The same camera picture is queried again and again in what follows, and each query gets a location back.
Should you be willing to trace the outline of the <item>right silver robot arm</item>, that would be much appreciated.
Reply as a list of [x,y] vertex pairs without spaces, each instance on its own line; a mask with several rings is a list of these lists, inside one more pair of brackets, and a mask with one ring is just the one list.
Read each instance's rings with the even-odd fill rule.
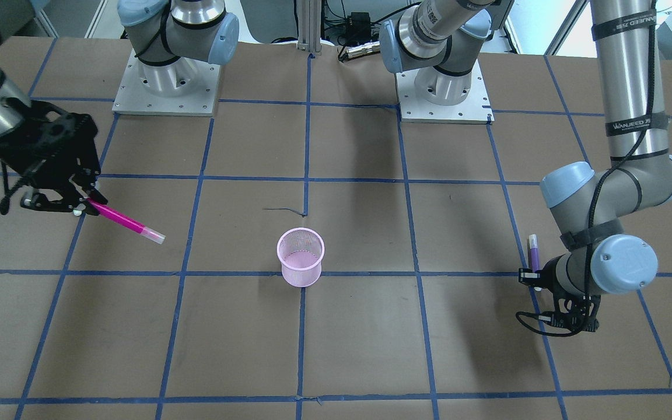
[[98,215],[99,191],[117,91],[132,59],[131,82],[151,97],[145,111],[169,98],[204,94],[197,111],[210,116],[213,88],[202,71],[231,61],[241,21],[226,1],[119,1],[112,8],[123,39],[19,38],[45,1],[0,1],[0,214]]

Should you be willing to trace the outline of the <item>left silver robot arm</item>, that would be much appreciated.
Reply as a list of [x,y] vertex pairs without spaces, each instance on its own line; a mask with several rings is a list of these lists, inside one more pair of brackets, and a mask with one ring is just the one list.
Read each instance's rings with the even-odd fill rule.
[[[387,71],[419,70],[463,81],[490,34],[488,1],[422,1],[380,21]],[[541,269],[521,268],[519,282],[552,293],[554,307],[515,314],[550,326],[547,337],[573,337],[599,327],[603,295],[650,285],[659,261],[621,218],[672,201],[670,118],[665,112],[654,1],[592,1],[592,27],[603,100],[608,170],[581,160],[544,176],[540,189],[566,248]]]

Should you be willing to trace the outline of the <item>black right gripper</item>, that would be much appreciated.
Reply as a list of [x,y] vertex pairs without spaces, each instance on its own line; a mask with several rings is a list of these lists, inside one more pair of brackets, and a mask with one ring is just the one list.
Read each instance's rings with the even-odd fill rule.
[[70,113],[44,101],[27,106],[19,99],[5,99],[5,107],[23,118],[18,127],[0,135],[2,169],[20,177],[9,186],[3,178],[2,205],[24,186],[53,190],[60,200],[34,196],[33,205],[73,205],[75,217],[100,215],[96,205],[109,200],[99,191],[102,168],[97,155],[95,120],[88,114]]

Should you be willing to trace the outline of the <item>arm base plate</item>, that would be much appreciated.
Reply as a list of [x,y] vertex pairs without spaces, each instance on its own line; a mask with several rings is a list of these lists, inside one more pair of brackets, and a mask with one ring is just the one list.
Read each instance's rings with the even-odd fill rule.
[[113,110],[122,115],[213,117],[222,69],[189,58],[149,66],[131,51]]
[[462,76],[429,67],[400,72],[395,79],[403,122],[491,124],[495,120],[478,61]]

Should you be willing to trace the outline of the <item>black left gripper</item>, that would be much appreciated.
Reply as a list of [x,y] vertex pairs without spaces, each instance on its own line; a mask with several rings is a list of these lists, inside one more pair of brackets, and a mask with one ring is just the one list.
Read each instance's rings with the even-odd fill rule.
[[585,297],[572,295],[565,290],[553,290],[554,310],[546,312],[546,324],[551,327],[563,328],[573,332],[581,324],[585,324],[580,331],[596,332],[600,324],[597,312],[600,308],[601,296],[592,295],[590,300]]

